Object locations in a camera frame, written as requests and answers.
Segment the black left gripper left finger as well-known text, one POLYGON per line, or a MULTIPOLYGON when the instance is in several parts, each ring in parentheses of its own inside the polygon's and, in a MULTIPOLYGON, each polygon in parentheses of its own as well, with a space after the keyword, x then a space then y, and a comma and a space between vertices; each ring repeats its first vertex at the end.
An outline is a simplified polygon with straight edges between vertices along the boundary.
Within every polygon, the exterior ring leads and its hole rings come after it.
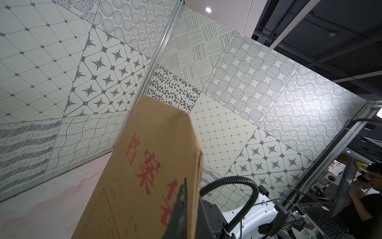
POLYGON ((186 239, 187 238, 187 179, 180 187, 179 195, 175 203, 173 215, 169 226, 162 239, 186 239))

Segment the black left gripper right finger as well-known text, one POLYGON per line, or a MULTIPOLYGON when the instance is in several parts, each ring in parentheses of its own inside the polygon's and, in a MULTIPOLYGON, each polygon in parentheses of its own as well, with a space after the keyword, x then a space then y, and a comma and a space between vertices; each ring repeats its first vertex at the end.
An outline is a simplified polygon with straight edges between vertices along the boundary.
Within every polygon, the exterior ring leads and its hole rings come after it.
POLYGON ((214 233, 209 222, 210 203, 199 199, 198 218, 195 239, 214 239, 214 233))

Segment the brown kraft file bag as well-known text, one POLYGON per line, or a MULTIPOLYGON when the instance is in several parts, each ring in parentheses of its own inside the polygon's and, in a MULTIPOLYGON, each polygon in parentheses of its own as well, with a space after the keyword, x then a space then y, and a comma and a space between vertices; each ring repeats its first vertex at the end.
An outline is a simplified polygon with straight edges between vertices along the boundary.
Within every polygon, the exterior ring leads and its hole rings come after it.
POLYGON ((73 233, 161 239, 187 179, 187 239, 196 236, 203 150, 188 113, 142 96, 73 233))

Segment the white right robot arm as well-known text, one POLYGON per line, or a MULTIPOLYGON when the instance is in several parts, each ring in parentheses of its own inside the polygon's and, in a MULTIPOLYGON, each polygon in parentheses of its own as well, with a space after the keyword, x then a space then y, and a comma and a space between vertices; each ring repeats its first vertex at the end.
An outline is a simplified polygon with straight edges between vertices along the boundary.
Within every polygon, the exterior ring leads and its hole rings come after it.
POLYGON ((242 176, 202 175, 197 239, 313 239, 313 226, 242 176))

